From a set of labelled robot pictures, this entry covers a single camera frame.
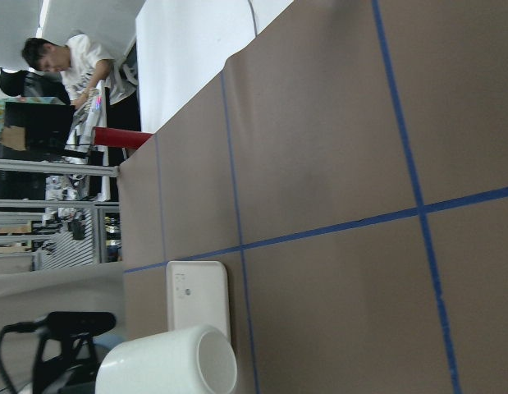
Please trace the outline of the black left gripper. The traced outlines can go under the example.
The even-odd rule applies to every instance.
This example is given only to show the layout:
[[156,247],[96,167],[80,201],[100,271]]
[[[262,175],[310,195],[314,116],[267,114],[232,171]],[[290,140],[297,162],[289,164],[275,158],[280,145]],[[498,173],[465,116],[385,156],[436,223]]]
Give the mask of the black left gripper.
[[[48,360],[43,353],[48,341],[60,344],[60,354]],[[71,372],[73,383],[93,383],[97,377],[100,361],[91,334],[78,334],[55,339],[42,334],[33,366],[33,393],[43,393],[65,373]]]

